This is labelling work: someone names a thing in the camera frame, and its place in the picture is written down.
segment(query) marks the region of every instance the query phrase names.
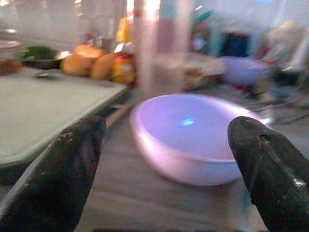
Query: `countertop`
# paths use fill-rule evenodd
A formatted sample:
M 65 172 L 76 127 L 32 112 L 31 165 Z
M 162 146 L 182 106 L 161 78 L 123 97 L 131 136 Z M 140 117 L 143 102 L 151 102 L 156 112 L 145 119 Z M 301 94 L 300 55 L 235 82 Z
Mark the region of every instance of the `countertop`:
M 237 91 L 227 92 L 221 87 L 195 93 L 233 102 L 251 101 Z M 274 123 L 272 128 L 309 155 L 309 117 L 289 125 Z M 9 189 L 0 187 L 0 199 Z M 96 228 L 266 231 L 242 179 L 221 186 L 194 187 L 175 183 L 153 171 L 133 140 L 129 112 L 109 130 L 92 190 L 75 231 L 92 232 Z
M 0 77 L 0 178 L 34 160 L 64 128 L 129 92 L 122 84 L 61 72 L 34 77 L 39 72 L 23 68 Z

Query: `wall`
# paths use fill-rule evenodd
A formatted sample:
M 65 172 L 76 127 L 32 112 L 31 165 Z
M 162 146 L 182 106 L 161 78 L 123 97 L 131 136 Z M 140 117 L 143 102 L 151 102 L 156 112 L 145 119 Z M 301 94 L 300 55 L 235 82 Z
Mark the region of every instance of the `wall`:
M 113 2 L 115 9 L 106 10 L 102 3 Z M 98 14 L 101 30 L 107 27 L 106 16 L 115 15 L 113 35 L 126 0 L 0 0 L 0 39 L 16 38 L 25 44 L 45 44 L 71 50 L 83 30 L 78 14 Z M 213 9 L 215 15 L 227 23 L 246 22 L 256 35 L 286 20 L 299 26 L 309 26 L 309 0 L 196 0 L 196 7 Z M 10 34 L 6 29 L 15 29 Z
M 101 31 L 105 31 L 108 17 L 114 15 L 114 36 L 124 3 L 125 0 L 0 0 L 0 39 L 72 50 L 85 28 L 84 19 L 92 14 Z

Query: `wooden table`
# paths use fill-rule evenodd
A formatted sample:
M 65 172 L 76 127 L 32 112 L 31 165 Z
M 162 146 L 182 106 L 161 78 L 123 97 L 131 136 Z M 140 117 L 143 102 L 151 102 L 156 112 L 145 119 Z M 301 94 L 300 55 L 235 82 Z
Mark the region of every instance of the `wooden table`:
M 230 97 L 222 89 L 197 91 Z M 216 230 L 218 232 L 257 232 L 265 226 L 251 205 L 242 179 L 221 186 L 194 187 L 178 184 L 157 174 L 145 162 L 133 140 L 129 112 L 109 130 L 96 178 L 76 232 L 95 228 L 140 229 L 152 231 Z M 273 128 L 282 132 L 303 152 L 309 119 Z M 5 194 L 8 187 L 0 188 Z

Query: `kitchen utensil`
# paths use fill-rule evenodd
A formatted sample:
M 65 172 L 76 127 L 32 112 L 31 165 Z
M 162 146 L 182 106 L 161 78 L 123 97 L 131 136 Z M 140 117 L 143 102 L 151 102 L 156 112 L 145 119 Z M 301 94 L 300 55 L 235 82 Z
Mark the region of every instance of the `kitchen utensil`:
M 138 88 L 144 99 L 159 95 L 179 93 L 184 74 L 178 65 L 185 63 L 191 33 L 194 1 L 145 0 L 143 16 L 137 20 L 134 42 L 137 49 Z M 161 77 L 156 67 L 160 54 L 177 54 L 175 71 L 167 78 Z
M 60 64 L 62 60 L 68 56 L 70 53 L 68 51 L 62 51 L 59 52 L 56 55 L 55 59 L 41 59 L 41 60 L 22 60 L 23 65 L 29 67 L 29 68 L 35 68 L 35 69 L 60 69 Z
M 228 101 L 171 94 L 142 102 L 130 120 L 137 145 L 155 170 L 178 182 L 208 186 L 240 177 L 227 127 L 241 115 L 260 120 Z
M 56 73 L 61 72 L 59 69 L 48 69 L 48 70 L 43 70 L 38 72 L 37 74 L 34 75 L 36 78 L 46 78 L 46 79 L 55 79 Z

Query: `bread bun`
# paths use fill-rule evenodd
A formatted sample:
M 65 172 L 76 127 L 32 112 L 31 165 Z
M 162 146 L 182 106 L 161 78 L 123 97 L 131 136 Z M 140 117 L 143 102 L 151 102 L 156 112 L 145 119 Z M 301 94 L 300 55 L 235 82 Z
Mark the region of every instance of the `bread bun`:
M 98 59 L 92 68 L 91 78 L 104 80 L 111 79 L 112 66 L 115 58 L 116 54 L 111 53 Z
M 91 72 L 93 61 L 78 54 L 65 57 L 61 62 L 61 69 L 66 74 L 88 76 Z
M 74 53 L 80 56 L 86 57 L 86 58 L 91 58 L 94 61 L 107 54 L 102 49 L 98 49 L 91 45 L 86 45 L 86 44 L 82 44 L 82 45 L 75 47 Z

